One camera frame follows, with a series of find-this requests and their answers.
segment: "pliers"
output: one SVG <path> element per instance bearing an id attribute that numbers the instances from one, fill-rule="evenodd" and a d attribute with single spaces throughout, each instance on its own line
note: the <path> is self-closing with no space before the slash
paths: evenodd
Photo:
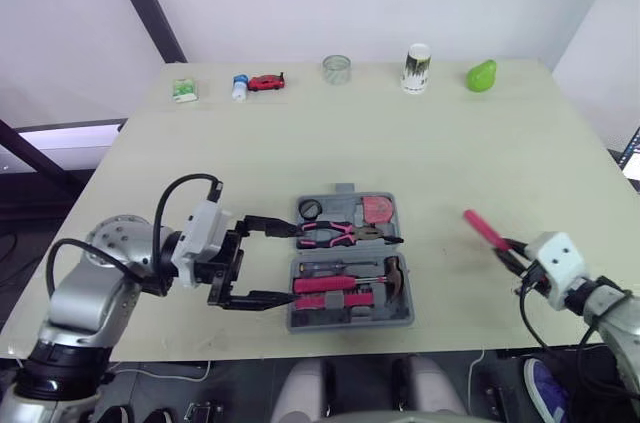
<path id="1" fill-rule="evenodd" d="M 308 231 L 333 230 L 340 233 L 336 238 L 325 241 L 299 239 L 298 248 L 333 248 L 334 246 L 353 246 L 358 240 L 377 240 L 382 238 L 387 244 L 402 243 L 404 240 L 395 236 L 385 236 L 382 230 L 373 226 L 353 226 L 348 221 L 314 221 L 298 226 L 298 236 Z"/>

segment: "table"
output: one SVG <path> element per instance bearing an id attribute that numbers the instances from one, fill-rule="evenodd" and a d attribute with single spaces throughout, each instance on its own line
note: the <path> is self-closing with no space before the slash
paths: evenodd
<path id="1" fill-rule="evenodd" d="M 535 346 L 518 314 L 516 278 L 462 220 L 475 208 L 506 236 L 530 241 L 544 230 L 568 232 L 593 276 L 640 291 L 640 200 L 600 141 L 533 60 L 498 62 L 495 87 L 464 87 L 472 62 L 434 61 L 420 96 L 399 88 L 401 65 L 358 64 L 333 87 L 318 64 L 168 65 L 60 229 L 83 239 L 117 214 L 151 219 L 175 178 L 209 172 L 225 183 L 222 205 L 245 214 L 293 218 L 295 199 L 357 191 L 395 195 L 410 267 L 413 326 L 291 335 L 285 309 L 230 312 L 206 305 L 208 288 L 176 282 L 166 298 L 142 295 L 114 360 L 303 357 Z M 287 87 L 230 98 L 232 76 L 285 72 Z M 200 82 L 198 102 L 175 104 L 173 78 Z M 165 224 L 183 227 L 207 184 L 175 192 Z M 245 240 L 236 284 L 286 291 L 292 242 Z M 60 252 L 56 278 L 76 264 Z M 549 344 L 576 343 L 585 327 L 539 296 L 528 309 Z M 45 315 L 44 267 L 29 282 L 0 336 L 2 356 L 26 357 Z"/>

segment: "toy car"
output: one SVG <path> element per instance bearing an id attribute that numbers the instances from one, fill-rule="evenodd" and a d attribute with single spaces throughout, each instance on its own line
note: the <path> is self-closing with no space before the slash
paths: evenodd
<path id="1" fill-rule="evenodd" d="M 284 73 L 281 72 L 280 76 L 262 75 L 251 78 L 247 88 L 249 91 L 279 90 L 284 88 Z"/>

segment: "green box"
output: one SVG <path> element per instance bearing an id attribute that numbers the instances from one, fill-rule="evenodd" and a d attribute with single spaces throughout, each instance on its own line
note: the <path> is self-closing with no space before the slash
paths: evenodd
<path id="1" fill-rule="evenodd" d="M 177 103 L 197 100 L 196 81 L 193 78 L 173 80 L 173 99 Z"/>

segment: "small bottle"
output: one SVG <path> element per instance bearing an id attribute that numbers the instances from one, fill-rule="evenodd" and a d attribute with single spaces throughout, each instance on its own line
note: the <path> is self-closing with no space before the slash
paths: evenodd
<path id="1" fill-rule="evenodd" d="M 411 45 L 402 73 L 402 89 L 412 95 L 422 93 L 429 81 L 430 64 L 431 49 L 423 43 Z"/>
<path id="2" fill-rule="evenodd" d="M 233 77 L 233 90 L 231 98 L 234 100 L 245 100 L 247 98 L 247 84 L 249 77 L 247 75 L 236 75 Z"/>

